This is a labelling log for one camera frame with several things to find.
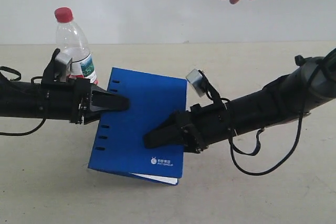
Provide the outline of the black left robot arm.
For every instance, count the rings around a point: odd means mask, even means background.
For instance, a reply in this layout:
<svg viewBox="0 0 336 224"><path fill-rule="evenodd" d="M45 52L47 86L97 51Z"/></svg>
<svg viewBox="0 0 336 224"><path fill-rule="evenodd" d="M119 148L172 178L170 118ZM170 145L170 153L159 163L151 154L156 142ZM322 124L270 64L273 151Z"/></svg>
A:
<svg viewBox="0 0 336 224"><path fill-rule="evenodd" d="M122 112L130 108L130 100L91 83L88 79L22 82L15 69L2 66L1 72L17 75L7 79L1 75L1 116L63 120L73 124L89 124L100 120L106 112Z"/></svg>

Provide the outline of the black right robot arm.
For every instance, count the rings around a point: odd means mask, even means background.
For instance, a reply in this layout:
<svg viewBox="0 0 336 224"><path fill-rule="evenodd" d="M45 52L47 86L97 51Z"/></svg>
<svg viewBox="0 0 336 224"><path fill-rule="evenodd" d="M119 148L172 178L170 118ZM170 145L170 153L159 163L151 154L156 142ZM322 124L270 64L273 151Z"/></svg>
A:
<svg viewBox="0 0 336 224"><path fill-rule="evenodd" d="M187 81L211 103L171 113L144 135L144 146L181 145L187 153L200 153L231 137L298 120L335 99L335 51L324 57L297 55L295 64L294 72L233 100L222 97L204 72L192 70Z"/></svg>

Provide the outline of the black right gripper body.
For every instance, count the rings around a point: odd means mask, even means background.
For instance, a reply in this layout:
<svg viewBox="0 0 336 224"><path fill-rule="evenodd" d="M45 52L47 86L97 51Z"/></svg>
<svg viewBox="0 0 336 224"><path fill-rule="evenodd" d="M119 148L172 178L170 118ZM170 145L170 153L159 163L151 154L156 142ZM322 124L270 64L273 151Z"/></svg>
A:
<svg viewBox="0 0 336 224"><path fill-rule="evenodd" d="M230 112L223 105L195 105L174 114L171 142L187 153L199 154L212 144L236 136Z"/></svg>

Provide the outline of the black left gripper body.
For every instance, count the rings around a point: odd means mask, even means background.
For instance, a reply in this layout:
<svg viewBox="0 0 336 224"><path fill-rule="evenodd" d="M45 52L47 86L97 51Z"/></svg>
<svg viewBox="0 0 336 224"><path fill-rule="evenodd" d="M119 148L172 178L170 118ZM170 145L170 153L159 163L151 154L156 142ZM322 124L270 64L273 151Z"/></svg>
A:
<svg viewBox="0 0 336 224"><path fill-rule="evenodd" d="M71 79L72 103L70 123L82 124L89 107L91 83L89 79Z"/></svg>

